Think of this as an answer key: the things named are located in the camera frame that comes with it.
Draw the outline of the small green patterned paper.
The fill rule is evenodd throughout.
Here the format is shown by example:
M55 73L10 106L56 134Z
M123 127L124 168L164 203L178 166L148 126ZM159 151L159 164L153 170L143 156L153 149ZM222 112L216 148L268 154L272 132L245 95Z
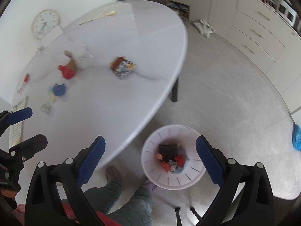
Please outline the small green patterned paper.
M45 114L49 114L51 112L51 104L50 103L46 103L46 104L43 104L41 107L40 107L40 110L45 113Z

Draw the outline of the red paper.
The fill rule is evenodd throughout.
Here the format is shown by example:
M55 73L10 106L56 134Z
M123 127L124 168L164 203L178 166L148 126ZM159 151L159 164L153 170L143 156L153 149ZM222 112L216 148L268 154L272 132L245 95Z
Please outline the red paper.
M75 76L76 68L69 65L59 65L58 70L61 71L64 79L70 80Z

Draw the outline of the blue face mask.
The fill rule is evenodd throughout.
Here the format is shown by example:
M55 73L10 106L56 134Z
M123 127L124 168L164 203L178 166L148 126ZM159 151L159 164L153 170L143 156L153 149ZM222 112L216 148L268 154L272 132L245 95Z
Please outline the blue face mask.
M177 163L177 169L175 171L175 174L180 174L183 172L184 168L186 167L187 165L187 162L189 161L190 159L188 158L188 156L186 155L186 153L181 153L179 154L178 156L176 156L174 158L174 161Z

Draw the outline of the clear plastic bottle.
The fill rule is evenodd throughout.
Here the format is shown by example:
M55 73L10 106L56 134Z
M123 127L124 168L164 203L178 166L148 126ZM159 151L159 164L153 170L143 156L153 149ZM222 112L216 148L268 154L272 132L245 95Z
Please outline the clear plastic bottle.
M89 67L94 59L87 45L81 40L64 41L62 45L58 45L58 49L55 49L52 58L55 62L62 65L66 65L71 60L74 60L79 69Z

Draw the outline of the black white paper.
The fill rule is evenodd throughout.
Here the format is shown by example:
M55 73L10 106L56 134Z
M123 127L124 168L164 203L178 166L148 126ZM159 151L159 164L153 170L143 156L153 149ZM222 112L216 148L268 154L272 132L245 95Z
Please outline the black white paper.
M177 173L178 172L179 166L178 166L177 162L169 160L168 165L169 165L169 171L171 173Z

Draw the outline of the orange paper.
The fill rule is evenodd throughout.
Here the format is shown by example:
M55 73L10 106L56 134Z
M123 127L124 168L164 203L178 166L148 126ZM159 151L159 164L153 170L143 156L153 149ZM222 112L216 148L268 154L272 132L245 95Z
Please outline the orange paper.
M166 163L166 162L162 162L161 163L162 165L162 168L167 172L167 173L170 173L171 172L171 169L172 169L172 166L169 164L169 163Z

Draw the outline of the small pink paper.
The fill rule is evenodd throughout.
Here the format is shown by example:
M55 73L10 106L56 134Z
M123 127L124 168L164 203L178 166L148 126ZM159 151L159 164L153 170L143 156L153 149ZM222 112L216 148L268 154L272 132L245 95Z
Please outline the small pink paper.
M160 160L160 161L163 161L163 155L160 154L160 153L157 153L157 154L156 154L156 158L157 158L158 160Z

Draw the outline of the yellow blue paper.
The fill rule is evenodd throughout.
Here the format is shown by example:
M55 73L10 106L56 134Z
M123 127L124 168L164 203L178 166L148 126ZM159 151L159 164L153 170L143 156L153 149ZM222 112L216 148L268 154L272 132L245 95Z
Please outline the yellow blue paper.
M54 93L53 93L53 87L49 87L49 89L48 89L48 94L49 94L49 102L50 103L53 103L53 102L55 102L56 101L56 99L58 98Z

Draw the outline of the red white small box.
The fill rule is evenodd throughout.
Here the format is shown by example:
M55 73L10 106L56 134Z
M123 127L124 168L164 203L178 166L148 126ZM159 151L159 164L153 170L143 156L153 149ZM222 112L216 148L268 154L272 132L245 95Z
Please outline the red white small box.
M27 86L27 84L30 81L30 75L27 73L23 80L20 82L20 84L17 86L17 93L18 94L22 94L22 92L24 91L25 87Z

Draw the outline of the operator left leg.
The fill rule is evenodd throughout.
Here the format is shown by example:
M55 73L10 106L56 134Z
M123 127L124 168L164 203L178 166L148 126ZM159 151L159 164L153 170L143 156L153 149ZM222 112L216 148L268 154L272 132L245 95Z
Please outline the operator left leg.
M108 214L123 192L120 172L113 166L105 170L107 183L104 187L93 187L84 192L87 201L95 211Z

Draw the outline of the operator leg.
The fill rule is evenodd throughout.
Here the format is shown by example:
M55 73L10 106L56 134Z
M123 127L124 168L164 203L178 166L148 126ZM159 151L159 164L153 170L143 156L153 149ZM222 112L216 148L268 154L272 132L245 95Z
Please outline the operator leg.
M84 192L87 201L95 211L108 214L123 192L120 172L113 166L105 170L107 183L104 187L93 187Z
M156 189L157 186L146 179L126 204L107 216L120 225L153 225L151 196Z

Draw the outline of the brown cardboard piece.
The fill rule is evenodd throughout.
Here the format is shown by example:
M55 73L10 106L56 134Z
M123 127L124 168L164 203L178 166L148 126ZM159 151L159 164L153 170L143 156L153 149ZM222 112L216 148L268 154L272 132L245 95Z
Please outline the brown cardboard piece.
M77 65L76 65L73 54L71 52L67 51L67 50L64 51L64 54L69 58L69 62L67 63L66 66L70 70L76 71L77 70Z

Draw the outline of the cream paper sheets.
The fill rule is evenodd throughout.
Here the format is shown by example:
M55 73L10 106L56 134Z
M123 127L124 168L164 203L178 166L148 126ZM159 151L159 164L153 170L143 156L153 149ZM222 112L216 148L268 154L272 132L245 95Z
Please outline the cream paper sheets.
M82 25L91 21L95 21L101 18L114 16L118 13L118 11L123 7L123 3L116 3L113 5L108 5L105 7L101 7L90 14L85 15L83 18L80 19L78 25Z

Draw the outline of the white toaster oven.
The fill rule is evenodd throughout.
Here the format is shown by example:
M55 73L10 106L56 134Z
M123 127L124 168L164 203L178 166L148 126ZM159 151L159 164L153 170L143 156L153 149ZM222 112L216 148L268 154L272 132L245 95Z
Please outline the white toaster oven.
M281 15L290 26L300 31L300 17L286 0L279 0L277 3L277 13Z

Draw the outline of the shoe shelf niche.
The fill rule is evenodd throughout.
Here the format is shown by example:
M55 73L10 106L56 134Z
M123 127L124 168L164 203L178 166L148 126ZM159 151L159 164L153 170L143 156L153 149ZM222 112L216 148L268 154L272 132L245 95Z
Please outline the shoe shelf niche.
M167 6L172 9L180 18L189 21L190 6L169 0Z

